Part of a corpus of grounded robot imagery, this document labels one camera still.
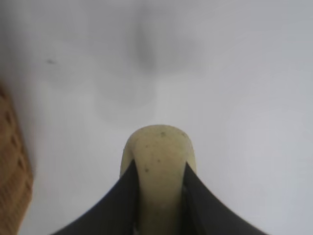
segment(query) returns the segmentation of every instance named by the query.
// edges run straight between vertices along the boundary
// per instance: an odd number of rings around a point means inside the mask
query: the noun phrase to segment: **wicker basket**
[[[16,235],[31,201],[33,176],[13,103],[0,87],[0,235]]]

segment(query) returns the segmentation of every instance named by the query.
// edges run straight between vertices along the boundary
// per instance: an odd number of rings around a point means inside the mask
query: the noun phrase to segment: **blurry object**
[[[265,235],[221,203],[195,169],[183,131],[139,129],[127,141],[113,189],[54,235]]]
[[[0,86],[0,235],[16,235],[31,201],[33,176],[13,102]]]

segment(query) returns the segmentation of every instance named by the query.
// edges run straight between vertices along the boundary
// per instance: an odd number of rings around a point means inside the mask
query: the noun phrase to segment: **white surface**
[[[142,3],[1,1],[2,72],[36,171],[20,234],[94,205],[128,136],[156,123],[189,134],[199,177],[244,219],[313,234],[313,2]]]

